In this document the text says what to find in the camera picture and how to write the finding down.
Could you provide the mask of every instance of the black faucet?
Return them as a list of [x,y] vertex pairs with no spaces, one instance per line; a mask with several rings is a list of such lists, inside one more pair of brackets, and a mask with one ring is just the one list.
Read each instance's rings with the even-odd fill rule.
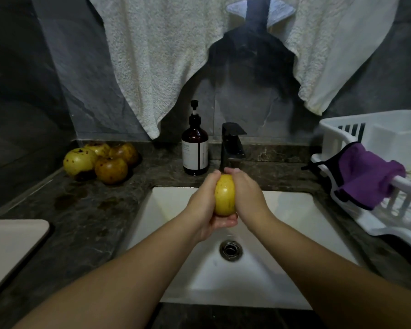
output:
[[241,161],[245,160],[245,151],[239,135],[246,135],[246,132],[237,123],[222,124],[221,166],[219,168],[221,172],[224,171],[224,167],[239,167]]

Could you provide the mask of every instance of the dark countertop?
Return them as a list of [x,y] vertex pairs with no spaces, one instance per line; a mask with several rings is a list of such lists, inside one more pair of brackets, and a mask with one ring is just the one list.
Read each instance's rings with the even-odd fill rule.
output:
[[[218,166],[212,161],[210,171]],[[411,289],[411,264],[384,239],[365,233],[323,190],[301,163],[246,161],[241,168],[263,190],[311,193],[329,211],[368,268]],[[75,182],[64,172],[0,218],[44,219],[48,237],[0,288],[0,329],[10,328],[49,295],[112,259],[140,203],[154,186],[197,187],[204,176],[184,173],[181,160],[149,158],[120,186]],[[311,311],[160,304],[154,328],[294,328],[319,321]]]

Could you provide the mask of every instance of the marble wall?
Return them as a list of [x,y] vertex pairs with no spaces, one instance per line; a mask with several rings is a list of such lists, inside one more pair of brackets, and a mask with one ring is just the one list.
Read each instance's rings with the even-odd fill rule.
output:
[[0,0],[0,206],[54,172],[75,137],[31,0]]
[[[33,0],[81,139],[143,140],[148,136],[123,98],[110,62],[103,21],[88,0]],[[245,141],[319,141],[320,117],[297,97],[292,56],[262,30],[262,1],[245,25],[210,50],[208,63],[181,90],[163,119],[159,140],[179,141],[189,102],[199,100],[203,128],[219,140],[238,122]],[[373,56],[345,84],[323,117],[411,109],[411,0],[400,0],[395,23]]]

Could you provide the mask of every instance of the bottle label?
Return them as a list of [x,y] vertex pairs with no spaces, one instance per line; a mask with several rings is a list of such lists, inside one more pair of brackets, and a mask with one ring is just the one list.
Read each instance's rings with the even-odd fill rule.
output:
[[189,143],[181,141],[183,166],[189,170],[201,170],[208,166],[208,141]]

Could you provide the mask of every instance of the purple cloth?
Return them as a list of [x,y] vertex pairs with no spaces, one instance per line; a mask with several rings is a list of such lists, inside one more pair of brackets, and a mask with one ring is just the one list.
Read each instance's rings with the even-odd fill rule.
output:
[[395,160],[386,162],[361,143],[345,150],[338,165],[344,184],[335,195],[343,202],[350,200],[367,210],[373,210],[385,197],[391,196],[394,187],[390,182],[395,176],[406,176],[402,164]]

